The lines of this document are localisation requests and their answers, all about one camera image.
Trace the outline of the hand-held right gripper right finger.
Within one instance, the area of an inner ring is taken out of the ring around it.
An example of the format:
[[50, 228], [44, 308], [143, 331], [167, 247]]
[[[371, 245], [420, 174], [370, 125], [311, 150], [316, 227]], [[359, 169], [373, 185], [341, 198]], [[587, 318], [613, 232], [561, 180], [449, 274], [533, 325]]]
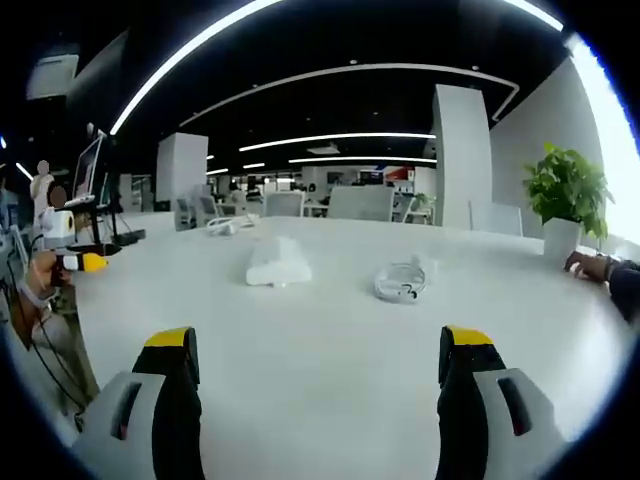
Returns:
[[483, 332], [442, 327], [438, 479], [538, 479], [567, 442], [554, 406]]

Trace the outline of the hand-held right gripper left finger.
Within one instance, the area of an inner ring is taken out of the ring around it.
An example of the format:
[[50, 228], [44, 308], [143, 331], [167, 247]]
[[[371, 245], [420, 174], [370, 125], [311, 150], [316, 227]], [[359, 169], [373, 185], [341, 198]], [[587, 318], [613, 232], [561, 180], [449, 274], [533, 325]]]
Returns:
[[88, 405], [74, 455], [96, 479], [203, 479], [192, 327], [150, 337]]

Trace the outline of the person's left hand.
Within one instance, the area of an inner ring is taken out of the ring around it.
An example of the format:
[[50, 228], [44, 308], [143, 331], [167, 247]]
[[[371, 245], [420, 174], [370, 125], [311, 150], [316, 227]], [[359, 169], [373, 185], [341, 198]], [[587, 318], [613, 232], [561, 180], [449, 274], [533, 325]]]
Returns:
[[25, 274], [25, 284], [39, 300], [45, 300], [54, 294], [52, 274], [56, 258], [56, 254], [52, 251], [40, 251], [30, 261]]

